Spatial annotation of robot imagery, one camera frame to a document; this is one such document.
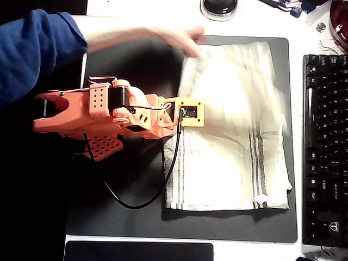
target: person's hand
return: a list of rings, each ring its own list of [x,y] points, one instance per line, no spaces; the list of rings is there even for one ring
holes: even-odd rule
[[[155,35],[166,44],[182,49],[187,56],[196,57],[201,49],[197,44],[202,42],[204,26],[193,26],[172,30],[170,28],[155,28]]]

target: person's arm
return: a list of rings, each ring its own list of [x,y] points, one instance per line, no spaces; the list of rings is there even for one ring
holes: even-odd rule
[[[135,19],[130,16],[73,15],[72,18],[89,45],[88,52],[129,40],[158,37],[167,44],[182,49],[187,55],[196,57],[200,52],[197,42],[204,33],[203,26],[181,27],[177,25],[177,21],[163,25],[165,21],[160,17]]]
[[[0,26],[0,111],[30,92],[40,75],[81,58],[85,52],[154,36],[189,56],[198,55],[196,42],[203,35],[203,27],[170,29],[156,23],[163,22],[49,15],[34,10],[24,19]]]
[[[29,93],[39,75],[81,58],[87,48],[68,13],[34,10],[0,26],[0,111]]]

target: white desk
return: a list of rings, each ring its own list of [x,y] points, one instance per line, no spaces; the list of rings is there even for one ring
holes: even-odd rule
[[[290,86],[293,120],[294,171],[297,207],[298,239],[294,244],[246,243],[240,241],[208,241],[214,245],[214,260],[290,260],[294,261],[302,252],[302,59],[305,54],[323,53],[319,49],[320,33],[306,24],[306,14],[294,18],[289,13],[274,9],[257,0],[239,0],[235,16],[226,22],[215,22],[200,12],[200,0],[89,0],[87,15],[115,16],[164,12],[176,16],[173,25],[182,22],[179,17],[200,20],[206,27],[207,35],[277,37],[289,40]],[[153,238],[75,237],[69,240],[98,241],[189,241]]]

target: black cable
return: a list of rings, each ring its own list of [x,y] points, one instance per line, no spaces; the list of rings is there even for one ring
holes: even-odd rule
[[[172,163],[170,165],[170,168],[169,168],[169,171],[168,171],[168,174],[164,180],[164,184],[162,186],[161,189],[159,189],[157,191],[157,193],[147,202],[145,202],[144,204],[140,204],[138,206],[131,206],[131,205],[128,205],[127,203],[123,202],[112,190],[111,188],[109,187],[108,183],[105,181],[105,179],[103,178],[103,181],[104,181],[104,184],[107,186],[107,188],[109,189],[109,191],[111,192],[111,194],[113,195],[113,197],[116,199],[116,201],[122,205],[123,207],[125,208],[128,208],[128,209],[131,209],[131,210],[137,210],[137,209],[142,209],[142,208],[145,208],[147,206],[149,206],[150,204],[152,204],[156,199],[158,199],[158,197],[161,195],[161,193],[163,192],[163,190],[165,189],[165,187],[167,186],[167,183],[172,175],[172,171],[173,171],[173,168],[174,168],[174,165],[175,165],[175,161],[176,161],[176,157],[177,157],[177,154],[178,154],[178,149],[179,149],[179,142],[180,142],[180,134],[181,134],[181,121],[182,121],[182,118],[183,118],[183,111],[180,110],[180,113],[179,113],[179,120],[178,120],[178,127],[177,127],[177,137],[176,137],[176,145],[175,145],[175,150],[174,150],[174,155],[173,155],[173,160],[172,160]],[[92,149],[91,149],[91,146],[89,144],[89,141],[88,141],[88,137],[87,137],[87,134],[86,133],[83,133],[83,137],[85,139],[85,142],[86,142],[86,145],[87,145],[87,150],[88,150],[88,153],[89,153],[89,156],[93,162],[93,164],[96,164],[96,161],[93,157],[93,152],[92,152]]]

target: red object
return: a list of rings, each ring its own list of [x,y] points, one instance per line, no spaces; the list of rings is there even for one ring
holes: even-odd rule
[[[86,133],[94,159],[99,161],[123,148],[122,142],[117,139],[118,134],[137,134],[146,139],[173,135],[173,127],[178,124],[181,107],[194,108],[193,116],[184,115],[183,127],[204,126],[202,101],[188,97],[164,98],[156,94],[145,95],[128,81],[116,78],[111,84],[92,82],[93,84],[86,89],[52,91],[37,95],[36,98],[53,102],[59,113],[53,117],[34,120],[33,130],[58,132],[63,137],[75,140],[83,140],[83,133]],[[109,93],[113,88],[128,90],[129,97],[125,96],[127,106],[109,109]],[[172,118],[167,112],[170,107],[174,108]],[[84,154],[89,157],[87,149]]]
[[[348,52],[348,9],[333,0],[330,8],[330,30],[335,41]]]

